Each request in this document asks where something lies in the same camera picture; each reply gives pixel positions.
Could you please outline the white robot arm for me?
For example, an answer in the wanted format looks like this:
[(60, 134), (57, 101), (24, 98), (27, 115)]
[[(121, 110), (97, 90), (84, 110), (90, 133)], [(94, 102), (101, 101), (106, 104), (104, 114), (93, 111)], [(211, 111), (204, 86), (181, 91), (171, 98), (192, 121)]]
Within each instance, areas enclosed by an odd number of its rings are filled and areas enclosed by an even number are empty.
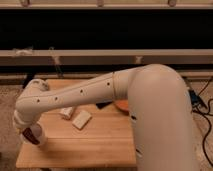
[(187, 85), (162, 64), (111, 72), (62, 89), (31, 80), (18, 97), (13, 124), (19, 133), (53, 109), (126, 99), (138, 171), (199, 171)]

